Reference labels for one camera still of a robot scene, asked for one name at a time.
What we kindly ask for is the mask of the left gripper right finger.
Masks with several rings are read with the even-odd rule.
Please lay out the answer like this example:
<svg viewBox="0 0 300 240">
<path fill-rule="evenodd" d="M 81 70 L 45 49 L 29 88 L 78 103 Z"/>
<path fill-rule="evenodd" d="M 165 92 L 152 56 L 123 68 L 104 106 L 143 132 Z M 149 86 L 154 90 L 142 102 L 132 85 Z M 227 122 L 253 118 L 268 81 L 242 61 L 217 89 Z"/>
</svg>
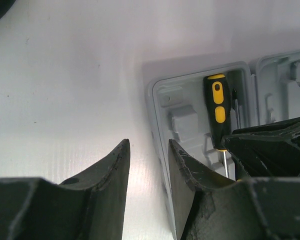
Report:
<svg viewBox="0 0 300 240">
<path fill-rule="evenodd" d="M 300 240 L 300 177 L 234 181 L 168 143 L 178 240 Z"/>
</svg>

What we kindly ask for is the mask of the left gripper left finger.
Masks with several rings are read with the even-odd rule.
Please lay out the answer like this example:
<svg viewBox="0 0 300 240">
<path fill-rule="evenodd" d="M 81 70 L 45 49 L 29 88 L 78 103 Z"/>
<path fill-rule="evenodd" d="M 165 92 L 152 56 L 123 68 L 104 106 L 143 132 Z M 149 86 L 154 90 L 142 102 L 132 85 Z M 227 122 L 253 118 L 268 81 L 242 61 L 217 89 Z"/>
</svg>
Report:
<svg viewBox="0 0 300 240">
<path fill-rule="evenodd" d="M 120 240 L 130 142 L 60 184 L 0 178 L 0 240 Z"/>
</svg>

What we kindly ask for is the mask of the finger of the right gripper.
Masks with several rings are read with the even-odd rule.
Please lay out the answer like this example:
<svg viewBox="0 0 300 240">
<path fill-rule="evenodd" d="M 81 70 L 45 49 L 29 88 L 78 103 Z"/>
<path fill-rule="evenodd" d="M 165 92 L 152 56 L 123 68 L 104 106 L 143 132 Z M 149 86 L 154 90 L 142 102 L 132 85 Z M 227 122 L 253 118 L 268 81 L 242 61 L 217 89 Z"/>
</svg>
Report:
<svg viewBox="0 0 300 240">
<path fill-rule="evenodd" d="M 222 144 L 240 177 L 300 177 L 300 117 L 234 130 Z"/>
</svg>

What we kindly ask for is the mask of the grey plastic tool case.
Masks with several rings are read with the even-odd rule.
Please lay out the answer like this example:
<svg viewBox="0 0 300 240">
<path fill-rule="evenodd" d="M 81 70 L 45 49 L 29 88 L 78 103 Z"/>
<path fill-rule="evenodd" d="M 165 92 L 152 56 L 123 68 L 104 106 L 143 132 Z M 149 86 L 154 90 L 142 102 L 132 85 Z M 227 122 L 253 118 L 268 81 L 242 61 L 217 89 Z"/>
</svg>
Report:
<svg viewBox="0 0 300 240">
<path fill-rule="evenodd" d="M 264 56 L 252 64 L 234 62 L 197 73 L 153 80 L 146 90 L 151 133 L 160 160 L 163 189 L 172 236 L 176 239 L 169 167 L 169 141 L 175 140 L 190 156 L 226 177 L 222 152 L 213 146 L 203 79 L 224 74 L 231 93 L 231 135 L 237 127 L 232 91 L 236 89 L 240 129 L 300 117 L 300 50 Z M 241 181 L 236 163 L 226 150 L 229 179 Z M 300 178 L 300 177 L 265 177 Z"/>
</svg>

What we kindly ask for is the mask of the black yellow screwdriver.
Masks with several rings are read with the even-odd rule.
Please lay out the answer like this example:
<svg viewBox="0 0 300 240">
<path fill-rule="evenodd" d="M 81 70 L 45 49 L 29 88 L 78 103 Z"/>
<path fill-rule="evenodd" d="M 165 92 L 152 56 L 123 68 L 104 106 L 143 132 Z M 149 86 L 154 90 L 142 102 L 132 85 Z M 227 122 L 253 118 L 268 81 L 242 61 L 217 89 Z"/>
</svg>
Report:
<svg viewBox="0 0 300 240">
<path fill-rule="evenodd" d="M 223 136 L 231 133 L 231 93 L 222 73 L 203 78 L 203 97 L 207 109 L 207 116 L 213 147 L 222 152 L 225 176 L 229 175 L 226 148 L 222 143 Z"/>
<path fill-rule="evenodd" d="M 238 95 L 235 88 L 232 89 L 232 101 L 233 101 L 233 109 L 235 111 L 237 128 L 240 129 L 241 128 L 240 111 L 239 111 L 239 104 L 238 104 Z"/>
</svg>

